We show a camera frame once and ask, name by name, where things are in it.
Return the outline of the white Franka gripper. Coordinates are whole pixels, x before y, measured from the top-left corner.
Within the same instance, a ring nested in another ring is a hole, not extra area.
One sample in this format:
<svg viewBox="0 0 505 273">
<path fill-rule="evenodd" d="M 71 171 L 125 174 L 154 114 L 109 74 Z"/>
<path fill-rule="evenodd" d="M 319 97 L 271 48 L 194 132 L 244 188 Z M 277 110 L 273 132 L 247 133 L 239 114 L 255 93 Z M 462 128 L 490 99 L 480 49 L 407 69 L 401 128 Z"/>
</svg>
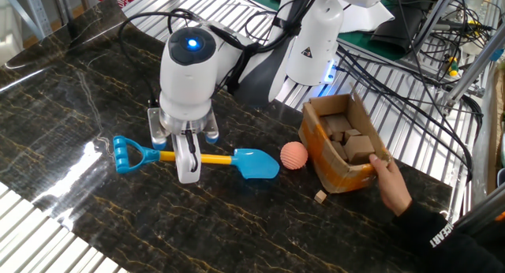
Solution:
<svg viewBox="0 0 505 273">
<path fill-rule="evenodd" d="M 200 180 L 201 153 L 195 133 L 186 131 L 183 135 L 171 135 L 174 148 L 178 180 L 182 184 L 195 183 Z"/>
</svg>

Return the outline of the bare person hand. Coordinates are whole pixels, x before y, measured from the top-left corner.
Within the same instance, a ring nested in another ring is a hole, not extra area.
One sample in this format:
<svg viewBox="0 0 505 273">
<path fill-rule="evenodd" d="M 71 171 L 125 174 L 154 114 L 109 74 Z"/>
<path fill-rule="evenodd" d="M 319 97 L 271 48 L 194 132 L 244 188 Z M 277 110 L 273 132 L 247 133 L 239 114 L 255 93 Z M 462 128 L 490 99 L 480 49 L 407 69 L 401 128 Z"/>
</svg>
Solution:
<svg viewBox="0 0 505 273">
<path fill-rule="evenodd" d="M 396 216 L 400 216 L 411 205 L 413 199 L 398 166 L 393 159 L 386 163 L 375 154 L 371 154 L 369 160 L 378 174 L 382 201 Z"/>
</svg>

